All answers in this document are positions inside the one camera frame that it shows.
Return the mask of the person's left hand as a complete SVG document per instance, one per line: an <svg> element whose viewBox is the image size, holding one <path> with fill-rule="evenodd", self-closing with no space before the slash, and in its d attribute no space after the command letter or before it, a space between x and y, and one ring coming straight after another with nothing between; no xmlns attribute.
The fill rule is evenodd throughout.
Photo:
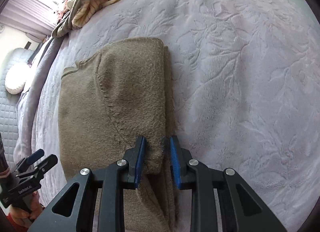
<svg viewBox="0 0 320 232"><path fill-rule="evenodd" d="M31 200L31 213L18 208L10 206L9 214L12 221L19 225L20 227L29 228L29 221L35 220L43 211L43 206L39 202L39 193L33 192L33 197Z"/></svg>

